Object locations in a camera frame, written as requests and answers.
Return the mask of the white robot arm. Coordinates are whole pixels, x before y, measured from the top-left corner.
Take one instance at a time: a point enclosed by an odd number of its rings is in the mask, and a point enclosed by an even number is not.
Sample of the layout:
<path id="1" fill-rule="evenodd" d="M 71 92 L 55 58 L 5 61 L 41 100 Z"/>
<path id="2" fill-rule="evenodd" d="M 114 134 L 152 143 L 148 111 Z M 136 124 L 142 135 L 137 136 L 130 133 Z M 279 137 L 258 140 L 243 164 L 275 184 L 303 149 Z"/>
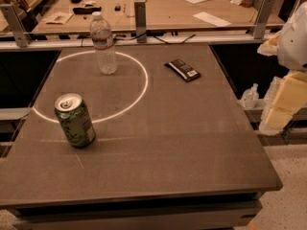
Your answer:
<path id="1" fill-rule="evenodd" d="M 281 80 L 272 81 L 261 116 L 260 132 L 275 135 L 307 104 L 307 2 L 281 31 L 259 46 L 257 53 L 277 56 L 278 63 L 289 69 Z"/>

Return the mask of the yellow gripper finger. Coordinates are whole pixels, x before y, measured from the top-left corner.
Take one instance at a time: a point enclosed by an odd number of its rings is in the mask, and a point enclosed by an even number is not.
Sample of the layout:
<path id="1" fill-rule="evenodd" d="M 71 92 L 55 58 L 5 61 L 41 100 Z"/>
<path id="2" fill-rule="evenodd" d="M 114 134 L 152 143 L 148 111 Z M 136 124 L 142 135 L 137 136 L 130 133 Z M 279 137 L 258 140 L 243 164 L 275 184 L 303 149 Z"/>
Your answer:
<path id="1" fill-rule="evenodd" d="M 265 97 L 259 131 L 273 136 L 280 133 L 293 116 L 307 104 L 307 74 L 290 71 L 274 78 Z"/>
<path id="2" fill-rule="evenodd" d="M 280 35 L 281 32 L 277 32 L 273 36 L 271 36 L 267 41 L 262 43 L 258 47 L 257 53 L 266 57 L 276 56 L 278 51 L 278 41 Z"/>

